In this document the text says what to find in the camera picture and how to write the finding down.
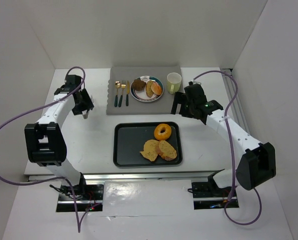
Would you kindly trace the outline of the metal food tongs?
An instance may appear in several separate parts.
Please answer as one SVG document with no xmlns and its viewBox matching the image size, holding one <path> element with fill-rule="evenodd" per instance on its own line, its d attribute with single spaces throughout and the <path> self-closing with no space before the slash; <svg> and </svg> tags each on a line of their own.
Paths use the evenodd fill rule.
<svg viewBox="0 0 298 240">
<path fill-rule="evenodd" d="M 90 96 L 90 100 L 91 100 L 92 103 L 94 103 L 94 98 L 93 98 L 92 95 Z M 84 119 L 84 120 L 86 120 L 86 119 L 88 118 L 88 116 L 89 116 L 89 112 L 90 112 L 90 110 L 92 110 L 93 108 L 94 108 L 94 107 L 92 107 L 92 108 L 89 109 L 89 110 L 86 110 L 86 111 L 83 111 L 83 112 L 82 112 L 82 116 L 83 116 L 83 119 Z"/>
</svg>

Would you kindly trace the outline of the small orange bun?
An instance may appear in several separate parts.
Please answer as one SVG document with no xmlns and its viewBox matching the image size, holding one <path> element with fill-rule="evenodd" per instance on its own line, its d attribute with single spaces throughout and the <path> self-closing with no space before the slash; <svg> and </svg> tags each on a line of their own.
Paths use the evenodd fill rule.
<svg viewBox="0 0 298 240">
<path fill-rule="evenodd" d="M 162 87 L 157 82 L 152 83 L 151 90 L 157 96 L 160 96 L 163 93 Z"/>
</svg>

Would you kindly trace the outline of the dark brown bread piece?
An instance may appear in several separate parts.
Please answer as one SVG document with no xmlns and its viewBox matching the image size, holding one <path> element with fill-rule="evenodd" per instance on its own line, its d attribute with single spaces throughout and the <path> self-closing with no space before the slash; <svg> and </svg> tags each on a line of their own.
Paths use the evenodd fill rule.
<svg viewBox="0 0 298 240">
<path fill-rule="evenodd" d="M 132 84 L 131 88 L 135 91 L 143 91 L 146 88 L 147 83 L 140 78 L 136 78 Z"/>
</svg>

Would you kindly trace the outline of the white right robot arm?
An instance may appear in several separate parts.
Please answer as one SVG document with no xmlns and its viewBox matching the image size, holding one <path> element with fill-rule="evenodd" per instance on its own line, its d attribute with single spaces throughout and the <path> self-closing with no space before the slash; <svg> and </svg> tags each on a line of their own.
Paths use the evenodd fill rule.
<svg viewBox="0 0 298 240">
<path fill-rule="evenodd" d="M 177 108 L 181 116 L 200 120 L 213 129 L 233 149 L 235 165 L 212 176 L 218 188 L 235 185 L 249 191 L 276 176 L 274 146 L 249 135 L 225 114 L 216 100 L 207 100 L 200 85 L 192 84 L 185 87 L 184 92 L 176 92 L 171 113 L 175 114 Z"/>
</svg>

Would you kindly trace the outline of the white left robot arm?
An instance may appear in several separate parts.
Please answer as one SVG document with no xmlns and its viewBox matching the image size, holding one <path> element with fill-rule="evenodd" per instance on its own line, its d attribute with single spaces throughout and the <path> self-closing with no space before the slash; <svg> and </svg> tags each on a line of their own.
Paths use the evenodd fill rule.
<svg viewBox="0 0 298 240">
<path fill-rule="evenodd" d="M 55 188 L 56 191 L 70 198 L 75 194 L 79 200 L 87 194 L 86 180 L 67 159 L 67 145 L 61 128 L 69 113 L 87 119 L 94 108 L 87 90 L 80 86 L 82 81 L 78 75 L 67 75 L 64 85 L 54 92 L 53 105 L 36 123 L 24 128 L 29 161 L 61 178 L 61 187 Z"/>
</svg>

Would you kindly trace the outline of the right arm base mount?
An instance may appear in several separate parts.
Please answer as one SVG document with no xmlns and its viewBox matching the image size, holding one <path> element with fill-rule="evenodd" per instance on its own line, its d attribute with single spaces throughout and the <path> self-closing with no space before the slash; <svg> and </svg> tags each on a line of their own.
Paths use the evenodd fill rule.
<svg viewBox="0 0 298 240">
<path fill-rule="evenodd" d="M 192 182 L 187 191 L 192 194 L 195 210 L 223 209 L 228 203 L 231 187 L 219 188 L 211 182 Z"/>
</svg>

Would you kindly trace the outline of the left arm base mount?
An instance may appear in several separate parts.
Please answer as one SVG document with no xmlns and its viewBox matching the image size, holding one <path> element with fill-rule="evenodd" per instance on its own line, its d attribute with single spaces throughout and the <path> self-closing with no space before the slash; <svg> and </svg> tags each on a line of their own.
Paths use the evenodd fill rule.
<svg viewBox="0 0 298 240">
<path fill-rule="evenodd" d="M 52 184 L 50 188 L 58 192 L 56 212 L 68 213 L 74 212 L 74 198 L 71 190 L 66 186 L 55 187 Z M 76 204 L 78 212 L 102 212 L 103 211 L 103 197 L 104 184 L 88 184 L 85 186 L 84 193 L 76 193 Z"/>
</svg>

